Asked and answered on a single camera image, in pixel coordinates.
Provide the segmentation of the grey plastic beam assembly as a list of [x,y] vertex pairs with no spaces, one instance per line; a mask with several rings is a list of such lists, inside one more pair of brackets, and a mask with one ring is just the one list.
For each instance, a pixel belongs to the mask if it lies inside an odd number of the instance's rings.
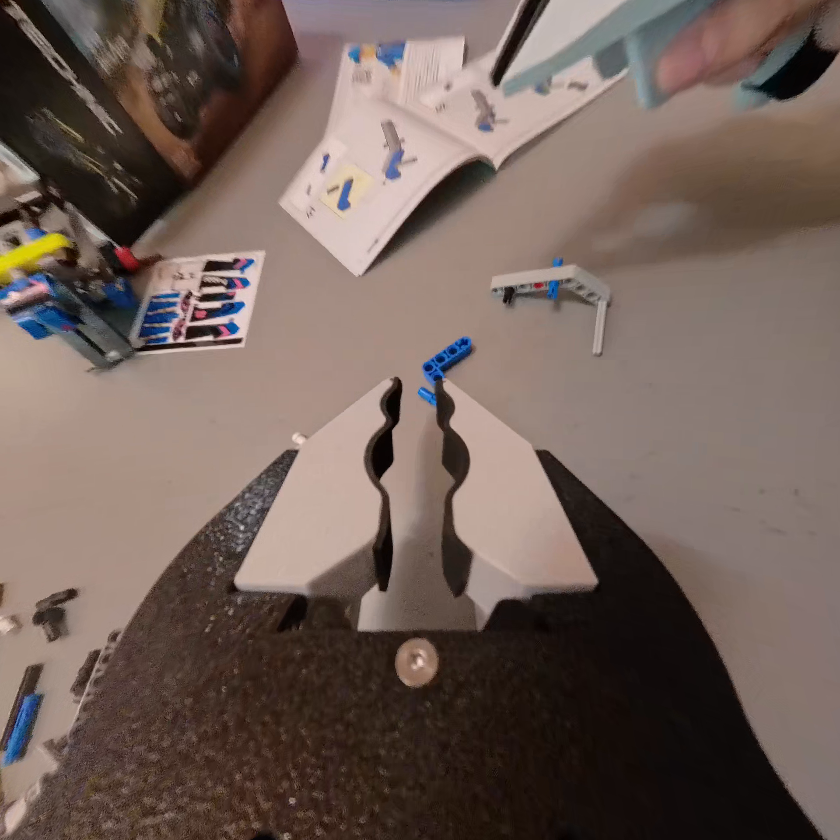
[[518,297],[545,297],[558,301],[561,294],[576,295],[596,308],[593,354],[601,356],[612,291],[584,267],[566,264],[563,260],[552,260],[551,267],[497,273],[492,279],[489,289],[504,306],[513,306]]

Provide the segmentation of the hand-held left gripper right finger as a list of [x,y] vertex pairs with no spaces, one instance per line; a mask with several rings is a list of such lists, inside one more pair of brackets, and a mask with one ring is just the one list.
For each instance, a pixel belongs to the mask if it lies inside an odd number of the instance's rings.
[[436,382],[445,498],[443,571],[476,625],[497,603],[589,593],[597,576],[537,451],[463,389]]

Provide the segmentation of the sticker sheet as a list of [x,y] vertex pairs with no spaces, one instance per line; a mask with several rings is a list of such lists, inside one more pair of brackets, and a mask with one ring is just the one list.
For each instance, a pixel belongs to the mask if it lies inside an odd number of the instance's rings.
[[241,349],[266,250],[174,256],[150,267],[129,341],[136,354]]

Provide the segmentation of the partly built toy car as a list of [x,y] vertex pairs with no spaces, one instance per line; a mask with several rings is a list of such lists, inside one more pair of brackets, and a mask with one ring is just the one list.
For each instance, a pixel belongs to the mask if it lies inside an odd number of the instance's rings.
[[94,236],[49,182],[2,197],[2,314],[34,339],[55,337],[110,370],[136,350],[129,339],[140,306],[134,281],[162,262],[139,256],[107,236]]

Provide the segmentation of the white instruction booklet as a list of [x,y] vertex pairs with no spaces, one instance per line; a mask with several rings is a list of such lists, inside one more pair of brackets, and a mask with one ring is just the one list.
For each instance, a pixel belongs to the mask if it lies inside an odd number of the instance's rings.
[[586,56],[504,95],[463,35],[347,42],[328,127],[279,204],[352,275],[465,164],[492,170],[610,89]]

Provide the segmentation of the pile of toy parts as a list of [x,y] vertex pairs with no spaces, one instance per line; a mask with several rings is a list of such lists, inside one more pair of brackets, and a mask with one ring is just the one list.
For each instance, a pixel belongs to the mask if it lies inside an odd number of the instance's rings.
[[8,667],[6,659],[2,659],[2,689],[15,684],[15,698],[8,704],[8,715],[5,715],[2,719],[2,767],[23,761],[27,748],[34,741],[46,755],[50,767],[61,761],[72,730],[80,721],[80,712],[94,694],[121,639],[121,628],[117,627],[109,633],[105,646],[86,650],[82,663],[74,674],[74,680],[67,684],[67,691],[63,694],[74,709],[72,721],[58,737],[35,737],[39,716],[42,712],[44,698],[55,698],[52,669],[58,663],[63,660],[50,656],[49,646],[71,636],[66,606],[76,597],[78,589],[71,587],[35,599],[29,622],[39,633],[39,649],[23,660],[23,669],[16,683],[12,680],[12,669]]

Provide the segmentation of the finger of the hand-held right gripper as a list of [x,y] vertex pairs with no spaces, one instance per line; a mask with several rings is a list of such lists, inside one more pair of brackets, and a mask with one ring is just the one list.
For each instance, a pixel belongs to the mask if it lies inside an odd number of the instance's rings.
[[601,78],[629,71],[643,107],[662,105],[656,61],[712,0],[543,0],[521,2],[500,42],[492,85],[504,95],[535,86],[583,60]]

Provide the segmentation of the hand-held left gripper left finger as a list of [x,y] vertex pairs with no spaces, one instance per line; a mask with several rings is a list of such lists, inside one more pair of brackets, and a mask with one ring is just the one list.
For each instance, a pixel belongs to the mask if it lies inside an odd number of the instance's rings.
[[388,376],[298,448],[234,576],[237,590],[337,602],[386,590],[394,527],[382,475],[400,404],[402,381]]

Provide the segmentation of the person's right hand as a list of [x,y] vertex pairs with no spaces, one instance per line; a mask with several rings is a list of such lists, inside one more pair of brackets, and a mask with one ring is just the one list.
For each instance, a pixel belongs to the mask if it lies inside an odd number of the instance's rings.
[[828,0],[715,2],[681,29],[656,60],[654,82],[665,95],[727,85],[750,77],[801,26],[819,20]]

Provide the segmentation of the dark toy set box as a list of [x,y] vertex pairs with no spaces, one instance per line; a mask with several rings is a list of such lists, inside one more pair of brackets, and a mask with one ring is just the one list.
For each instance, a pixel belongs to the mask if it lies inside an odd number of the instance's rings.
[[296,56],[280,0],[5,0],[2,152],[134,245],[207,177]]

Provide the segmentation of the blue angled plastic beam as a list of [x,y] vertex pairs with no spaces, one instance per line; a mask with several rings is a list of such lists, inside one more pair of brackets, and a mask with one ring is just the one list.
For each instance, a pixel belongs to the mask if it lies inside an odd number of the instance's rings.
[[447,345],[443,350],[433,353],[424,365],[424,376],[430,387],[436,387],[437,381],[447,376],[451,367],[463,362],[472,353],[472,339],[467,335],[457,337]]

